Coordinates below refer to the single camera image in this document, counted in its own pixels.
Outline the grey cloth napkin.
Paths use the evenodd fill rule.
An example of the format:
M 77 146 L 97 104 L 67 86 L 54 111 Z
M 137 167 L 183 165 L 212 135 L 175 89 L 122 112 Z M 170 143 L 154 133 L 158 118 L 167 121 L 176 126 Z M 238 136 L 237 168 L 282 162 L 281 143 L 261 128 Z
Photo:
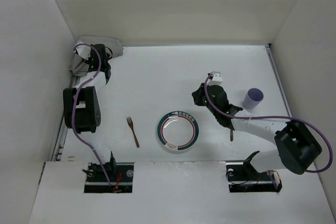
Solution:
M 92 46 L 102 44 L 110 58 L 123 55 L 123 47 L 120 40 L 109 37 L 81 36 L 75 43 L 75 45 L 78 44 Z M 74 49 L 74 55 L 69 66 L 70 72 L 77 77 L 85 76 L 90 71 L 89 69 L 93 67 L 93 64 L 89 62 L 90 56 L 91 48 L 88 46 L 78 46 Z

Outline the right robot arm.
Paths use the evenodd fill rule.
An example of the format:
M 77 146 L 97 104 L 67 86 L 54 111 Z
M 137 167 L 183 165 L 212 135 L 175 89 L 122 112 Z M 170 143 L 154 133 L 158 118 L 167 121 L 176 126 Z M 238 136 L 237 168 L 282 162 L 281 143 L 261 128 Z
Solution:
M 207 107 L 221 126 L 249 133 L 276 146 L 274 150 L 263 153 L 254 151 L 247 158 L 247 162 L 259 173 L 286 168 L 301 175 L 322 152 L 305 124 L 296 120 L 255 119 L 248 111 L 230 104 L 221 86 L 202 83 L 192 92 L 192 97 L 195 105 Z

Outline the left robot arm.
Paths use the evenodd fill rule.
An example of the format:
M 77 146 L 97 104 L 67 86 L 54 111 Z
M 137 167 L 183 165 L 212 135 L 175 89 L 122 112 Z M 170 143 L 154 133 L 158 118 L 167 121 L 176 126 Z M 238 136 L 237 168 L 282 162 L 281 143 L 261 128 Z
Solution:
M 83 63 L 85 75 L 76 86 L 63 90 L 65 125 L 82 144 L 91 149 L 98 161 L 84 172 L 92 178 L 104 176 L 106 181 L 110 182 L 115 175 L 116 162 L 113 155 L 110 155 L 109 159 L 102 158 L 98 144 L 86 141 L 81 133 L 93 134 L 101 124 L 98 91 L 110 81 L 109 60 L 112 59 L 113 52 L 104 44 L 79 42 L 74 47 L 74 53 Z

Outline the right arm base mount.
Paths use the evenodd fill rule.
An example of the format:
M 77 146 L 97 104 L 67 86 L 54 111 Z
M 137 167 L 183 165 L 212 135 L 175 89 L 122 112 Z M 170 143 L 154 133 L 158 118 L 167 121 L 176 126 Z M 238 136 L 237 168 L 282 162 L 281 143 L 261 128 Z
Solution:
M 225 177 L 230 193 L 279 193 L 282 180 L 276 170 L 259 173 L 250 163 L 259 151 L 245 160 L 226 162 Z

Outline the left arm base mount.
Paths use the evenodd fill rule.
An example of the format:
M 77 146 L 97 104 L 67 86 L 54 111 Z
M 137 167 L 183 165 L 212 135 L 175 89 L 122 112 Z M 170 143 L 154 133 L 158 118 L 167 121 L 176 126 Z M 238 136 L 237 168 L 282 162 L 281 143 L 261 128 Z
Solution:
M 134 163 L 117 163 L 111 153 L 110 160 L 103 165 L 89 163 L 82 171 L 86 175 L 84 193 L 87 194 L 130 194 L 133 189 Z

